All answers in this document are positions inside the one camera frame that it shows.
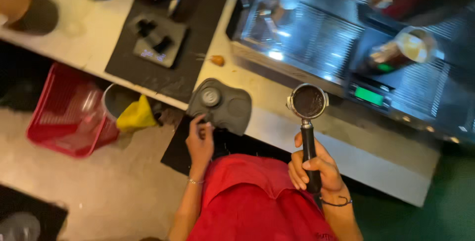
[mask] fingernail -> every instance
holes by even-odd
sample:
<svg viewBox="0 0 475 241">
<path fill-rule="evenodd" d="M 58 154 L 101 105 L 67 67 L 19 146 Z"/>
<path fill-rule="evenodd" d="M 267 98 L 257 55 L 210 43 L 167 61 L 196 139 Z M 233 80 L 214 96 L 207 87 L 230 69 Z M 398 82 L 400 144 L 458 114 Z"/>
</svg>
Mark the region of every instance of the fingernail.
<svg viewBox="0 0 475 241">
<path fill-rule="evenodd" d="M 304 168 L 304 169 L 306 169 L 306 170 L 310 169 L 310 162 L 308 162 L 308 160 L 305 161 L 305 162 L 302 164 L 302 168 Z"/>
</svg>

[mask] red plastic crate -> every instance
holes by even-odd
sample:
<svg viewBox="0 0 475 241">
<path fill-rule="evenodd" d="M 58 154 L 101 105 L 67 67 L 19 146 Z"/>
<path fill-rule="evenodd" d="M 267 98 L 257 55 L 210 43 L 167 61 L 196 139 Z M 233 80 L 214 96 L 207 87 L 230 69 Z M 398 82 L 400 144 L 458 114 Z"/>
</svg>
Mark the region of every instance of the red plastic crate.
<svg viewBox="0 0 475 241">
<path fill-rule="evenodd" d="M 97 124 L 90 131 L 79 131 L 84 122 L 84 104 L 91 97 L 91 88 L 101 105 L 103 91 L 95 88 L 93 77 L 82 71 L 54 63 L 27 129 L 27 138 L 36 145 L 82 158 L 117 139 L 119 130 L 100 111 Z"/>
</svg>

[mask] scale display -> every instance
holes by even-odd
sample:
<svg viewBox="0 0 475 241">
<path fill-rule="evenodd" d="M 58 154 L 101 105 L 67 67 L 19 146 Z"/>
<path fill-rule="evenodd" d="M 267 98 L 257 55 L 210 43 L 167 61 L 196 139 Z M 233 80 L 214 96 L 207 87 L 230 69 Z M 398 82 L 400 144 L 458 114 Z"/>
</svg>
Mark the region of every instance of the scale display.
<svg viewBox="0 0 475 241">
<path fill-rule="evenodd" d="M 379 95 L 375 92 L 371 92 L 370 90 L 366 90 L 362 87 L 356 88 L 355 96 L 378 106 L 383 105 L 384 96 Z"/>
</svg>

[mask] wrist bracelet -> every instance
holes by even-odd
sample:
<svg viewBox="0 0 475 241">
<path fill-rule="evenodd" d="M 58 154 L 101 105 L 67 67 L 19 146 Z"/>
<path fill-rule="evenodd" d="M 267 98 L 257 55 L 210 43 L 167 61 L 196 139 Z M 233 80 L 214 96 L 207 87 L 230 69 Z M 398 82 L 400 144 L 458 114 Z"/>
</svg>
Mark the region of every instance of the wrist bracelet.
<svg viewBox="0 0 475 241">
<path fill-rule="evenodd" d="M 339 198 L 344 198 L 346 200 L 346 202 L 344 204 L 332 204 L 332 203 L 328 203 L 327 201 L 324 201 L 322 196 L 320 195 L 320 201 L 322 201 L 323 204 L 327 204 L 327 205 L 330 205 L 330 206 L 333 206 L 333 207 L 344 207 L 350 203 L 353 203 L 353 199 L 350 198 L 350 200 L 348 200 L 348 198 L 344 197 L 344 196 L 338 196 Z"/>
<path fill-rule="evenodd" d="M 197 181 L 193 180 L 192 178 L 188 177 L 188 182 L 192 183 L 192 184 L 203 184 L 205 181 L 197 182 Z"/>
</svg>

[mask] black mat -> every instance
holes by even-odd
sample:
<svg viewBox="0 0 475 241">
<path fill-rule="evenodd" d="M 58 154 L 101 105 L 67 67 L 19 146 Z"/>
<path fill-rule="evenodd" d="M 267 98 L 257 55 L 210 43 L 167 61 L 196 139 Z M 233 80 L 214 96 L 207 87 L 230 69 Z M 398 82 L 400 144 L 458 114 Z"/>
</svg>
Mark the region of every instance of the black mat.
<svg viewBox="0 0 475 241">
<path fill-rule="evenodd" d="M 27 212 L 41 225 L 38 241 L 56 240 L 68 211 L 0 185 L 0 221 L 13 213 Z"/>
<path fill-rule="evenodd" d="M 183 117 L 161 160 L 163 164 L 184 175 L 189 174 L 191 166 L 190 154 L 185 144 L 190 131 L 190 122 L 190 117 Z M 233 153 L 242 153 L 275 158 L 287 164 L 291 160 L 291 153 L 285 150 L 247 135 L 237 136 L 226 131 L 216 130 L 214 132 L 214 146 L 213 159 Z"/>
<path fill-rule="evenodd" d="M 175 21 L 188 24 L 190 30 L 174 66 L 167 69 L 133 55 L 137 37 L 127 24 L 141 13 L 166 15 L 169 1 L 151 3 L 150 0 L 135 0 L 105 71 L 188 103 L 203 64 L 203 61 L 196 60 L 197 54 L 206 54 L 208 51 L 225 2 L 181 0 Z"/>
</svg>

